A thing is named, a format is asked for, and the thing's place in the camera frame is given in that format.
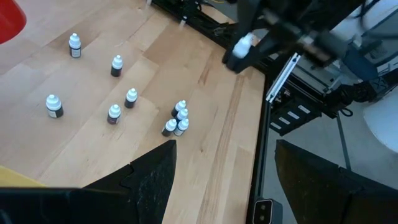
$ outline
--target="black metal frame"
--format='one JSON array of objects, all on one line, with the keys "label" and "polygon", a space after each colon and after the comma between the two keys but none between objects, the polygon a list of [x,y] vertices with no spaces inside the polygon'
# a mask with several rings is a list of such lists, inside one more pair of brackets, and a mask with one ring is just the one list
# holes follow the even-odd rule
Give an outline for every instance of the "black metal frame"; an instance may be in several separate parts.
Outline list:
[{"label": "black metal frame", "polygon": [[[340,2],[339,6],[343,4],[344,7],[334,8],[332,9],[334,12],[329,11],[329,14],[324,12],[322,12],[322,14],[318,13],[317,16],[322,15],[322,19],[317,19],[316,27],[319,29],[334,28],[334,26],[356,9],[360,2],[361,1]],[[231,38],[234,35],[234,28],[238,23],[220,24],[201,11],[201,3],[199,0],[152,0],[152,3],[173,15],[174,18],[179,21],[185,16],[186,24],[190,27],[199,31],[223,48],[227,49],[229,47]],[[253,29],[262,29],[264,27],[265,24],[260,20],[256,21],[253,25]],[[377,98],[377,96],[381,96],[391,90],[391,88],[394,88],[398,83],[398,78],[396,78],[398,75],[393,74],[398,73],[398,70],[396,70],[391,72],[386,79],[377,78],[355,86],[341,85],[334,92],[325,95],[312,88],[292,73],[280,91],[280,100],[270,105],[266,101],[267,91],[288,58],[289,57],[278,57],[277,60],[273,60],[270,57],[264,57],[253,65],[254,68],[266,74],[267,78],[264,84],[263,104],[259,121],[246,223],[253,223],[255,204],[258,200],[262,200],[261,195],[264,188],[263,178],[269,128],[272,128],[282,136],[320,117],[322,113],[330,118],[336,118],[339,110],[351,104],[352,101],[364,102],[373,100]],[[290,114],[297,115],[299,119],[294,118]],[[281,121],[281,117],[287,120],[289,124],[286,125],[285,122]],[[281,128],[277,129],[275,126],[270,126],[272,123]]]}]

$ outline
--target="paint bottle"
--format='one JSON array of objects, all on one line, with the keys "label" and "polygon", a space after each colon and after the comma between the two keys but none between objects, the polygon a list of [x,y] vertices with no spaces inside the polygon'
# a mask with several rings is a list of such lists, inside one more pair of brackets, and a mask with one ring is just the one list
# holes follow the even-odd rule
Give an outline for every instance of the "paint bottle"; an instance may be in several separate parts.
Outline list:
[{"label": "paint bottle", "polygon": [[181,20],[181,22],[180,22],[180,25],[178,26],[178,28],[179,28],[180,30],[184,27],[185,23],[187,22],[187,19],[188,19],[187,16],[183,16],[183,17],[182,17],[182,20]]},{"label": "paint bottle", "polygon": [[126,94],[126,99],[124,100],[124,106],[127,108],[133,108],[137,101],[137,90],[135,88],[130,89]]},{"label": "paint bottle", "polygon": [[117,55],[115,58],[113,58],[112,61],[111,75],[113,77],[119,77],[120,74],[122,73],[122,68],[123,68],[122,56]]},{"label": "paint bottle", "polygon": [[178,114],[176,115],[175,119],[177,120],[177,122],[182,121],[183,119],[188,117],[188,109],[182,109],[178,112]]},{"label": "paint bottle", "polygon": [[75,33],[69,37],[69,54],[73,58],[80,58],[81,56],[80,37]]},{"label": "paint bottle", "polygon": [[232,54],[239,58],[242,59],[244,58],[250,51],[250,48],[252,46],[253,42],[253,34],[248,33],[246,36],[242,37],[238,43],[234,46],[232,50]]},{"label": "paint bottle", "polygon": [[184,131],[188,129],[188,126],[189,126],[188,118],[183,119],[182,121],[178,122],[178,125],[174,130],[174,134],[176,136],[181,136],[184,133]]},{"label": "paint bottle", "polygon": [[121,110],[119,105],[112,105],[108,111],[107,121],[109,124],[117,124],[119,122]]},{"label": "paint bottle", "polygon": [[185,107],[187,106],[187,102],[185,100],[180,100],[173,108],[172,110],[172,117],[176,117],[176,115],[178,114],[178,112],[182,109],[185,109]]},{"label": "paint bottle", "polygon": [[177,121],[175,119],[170,119],[168,122],[166,122],[166,125],[163,127],[162,130],[163,136],[169,137],[175,130],[176,126],[177,126]]},{"label": "paint bottle", "polygon": [[60,98],[56,95],[49,95],[45,101],[47,112],[52,118],[59,118],[63,115],[63,108]]}]

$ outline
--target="wooden surface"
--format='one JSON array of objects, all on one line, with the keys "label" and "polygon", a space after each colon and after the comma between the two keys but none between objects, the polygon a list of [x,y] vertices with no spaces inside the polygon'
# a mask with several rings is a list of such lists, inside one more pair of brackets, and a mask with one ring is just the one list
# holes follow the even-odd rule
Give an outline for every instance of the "wooden surface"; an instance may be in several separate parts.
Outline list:
[{"label": "wooden surface", "polygon": [[[164,223],[243,223],[263,74],[232,74],[221,47],[143,10],[141,0],[17,2],[27,25],[0,45],[0,165],[49,186],[85,186],[165,142],[160,131],[185,99],[190,127],[173,137],[177,170]],[[79,59],[68,54],[72,32],[81,37]],[[120,78],[109,74],[116,54],[125,61]],[[123,105],[132,87],[136,107],[109,125],[109,107]],[[63,117],[47,115],[49,94],[62,100]]]}]

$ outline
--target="cable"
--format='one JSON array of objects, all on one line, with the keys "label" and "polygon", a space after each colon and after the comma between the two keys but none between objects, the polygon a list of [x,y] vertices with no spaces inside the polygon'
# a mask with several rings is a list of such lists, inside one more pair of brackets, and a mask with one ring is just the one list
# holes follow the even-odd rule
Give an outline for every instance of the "cable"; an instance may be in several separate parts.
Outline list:
[{"label": "cable", "polygon": [[352,117],[354,115],[354,112],[348,108],[343,108],[340,110],[341,114],[346,116],[347,118]]},{"label": "cable", "polygon": [[368,5],[366,4],[366,1],[364,1],[361,5],[361,12],[359,13],[359,24],[362,28],[363,31],[366,32],[366,34],[370,37],[376,38],[376,39],[387,39],[387,40],[396,40],[398,39],[398,34],[380,34],[376,32],[371,32],[370,29],[368,29],[365,25],[364,21],[364,16],[369,10],[375,6],[380,0],[373,0],[370,2]]}]

